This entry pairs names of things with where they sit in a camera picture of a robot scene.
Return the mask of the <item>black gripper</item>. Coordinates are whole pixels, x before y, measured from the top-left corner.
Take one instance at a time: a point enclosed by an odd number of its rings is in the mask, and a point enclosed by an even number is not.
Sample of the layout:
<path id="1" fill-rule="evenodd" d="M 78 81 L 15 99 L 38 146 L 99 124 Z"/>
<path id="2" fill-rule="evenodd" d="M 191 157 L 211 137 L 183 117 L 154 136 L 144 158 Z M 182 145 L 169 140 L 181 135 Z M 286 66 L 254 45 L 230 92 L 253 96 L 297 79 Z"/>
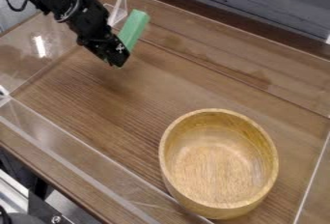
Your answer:
<path id="1" fill-rule="evenodd" d="M 99 0 L 71 0 L 74 11 L 66 23 L 78 36 L 78 44 L 84 45 L 94 55 L 111 66 L 120 68 L 130 51 L 107 24 L 110 13 Z"/>

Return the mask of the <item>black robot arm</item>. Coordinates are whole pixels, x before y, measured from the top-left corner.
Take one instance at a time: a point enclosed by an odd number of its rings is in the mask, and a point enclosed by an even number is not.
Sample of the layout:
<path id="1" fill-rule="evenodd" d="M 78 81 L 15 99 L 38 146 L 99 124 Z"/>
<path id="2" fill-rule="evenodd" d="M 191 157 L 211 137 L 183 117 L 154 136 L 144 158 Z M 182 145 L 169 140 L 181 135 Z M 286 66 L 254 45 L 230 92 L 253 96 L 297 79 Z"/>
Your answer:
<path id="1" fill-rule="evenodd" d="M 76 34 L 76 43 L 111 66 L 122 67 L 130 51 L 112 33 L 110 12 L 99 0 L 6 0 L 14 12 L 22 12 L 31 2 L 43 14 L 52 14 Z"/>

